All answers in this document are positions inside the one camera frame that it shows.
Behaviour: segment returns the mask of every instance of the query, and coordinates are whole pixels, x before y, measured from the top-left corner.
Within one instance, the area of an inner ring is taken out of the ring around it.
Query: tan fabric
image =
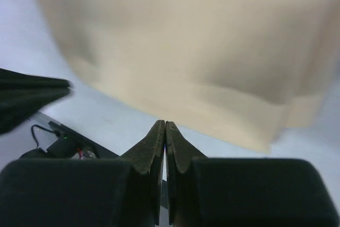
[[[300,87],[304,95],[317,80],[309,75],[312,62],[328,47],[335,51],[323,36],[337,0],[38,2],[86,83],[159,118],[256,150],[269,148],[288,116],[295,120],[294,93]],[[323,63],[317,77],[329,73]],[[321,98],[328,80],[310,95]]]

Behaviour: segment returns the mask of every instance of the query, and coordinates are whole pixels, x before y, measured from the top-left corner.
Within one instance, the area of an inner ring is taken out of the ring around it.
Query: white surface
[[[58,52],[35,0],[0,0],[0,68],[72,81],[74,95],[43,112],[117,154],[137,143],[157,120],[89,88],[75,77]],[[181,131],[210,157],[265,156],[186,128]],[[340,208],[340,78],[315,125],[285,130],[268,157],[310,161]]]

